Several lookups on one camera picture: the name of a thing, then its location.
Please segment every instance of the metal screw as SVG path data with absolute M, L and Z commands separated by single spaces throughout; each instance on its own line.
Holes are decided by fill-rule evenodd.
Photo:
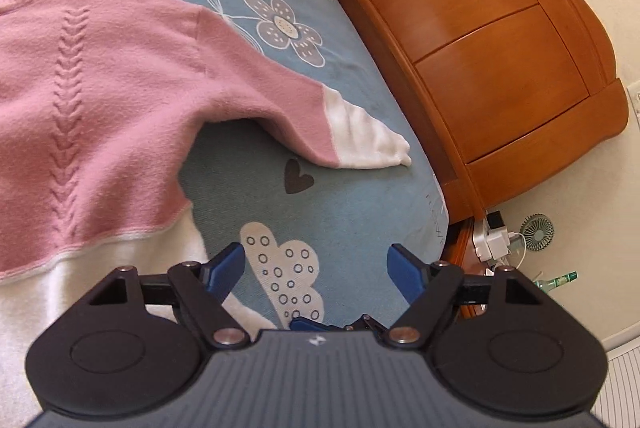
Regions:
M 213 333 L 213 340 L 220 345 L 238 345 L 244 341 L 244 331 L 235 327 L 219 329 Z
M 420 339 L 420 331 L 413 327 L 394 327 L 389 331 L 389 339 L 396 343 L 415 343 Z

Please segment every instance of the bed frame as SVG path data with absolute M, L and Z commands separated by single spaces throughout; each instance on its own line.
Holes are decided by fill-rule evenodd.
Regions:
M 481 218 L 623 131 L 609 38 L 583 0 L 339 0 L 433 166 Z

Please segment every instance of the portable fan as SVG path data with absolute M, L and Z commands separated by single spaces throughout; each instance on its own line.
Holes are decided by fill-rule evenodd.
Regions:
M 527 217 L 520 227 L 527 249 L 540 251 L 545 249 L 554 238 L 554 225 L 546 215 L 537 213 Z

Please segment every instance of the fan grille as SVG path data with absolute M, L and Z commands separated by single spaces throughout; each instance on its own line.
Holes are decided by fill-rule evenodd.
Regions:
M 554 225 L 546 215 L 534 214 L 524 220 L 520 233 L 524 235 L 527 249 L 540 251 L 554 238 Z

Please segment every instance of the dark heart shape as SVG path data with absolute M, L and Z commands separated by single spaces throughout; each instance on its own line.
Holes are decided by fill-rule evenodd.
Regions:
M 300 163 L 296 159 L 287 161 L 284 167 L 284 191 L 288 194 L 304 192 L 314 185 L 314 178 L 308 173 L 300 175 Z

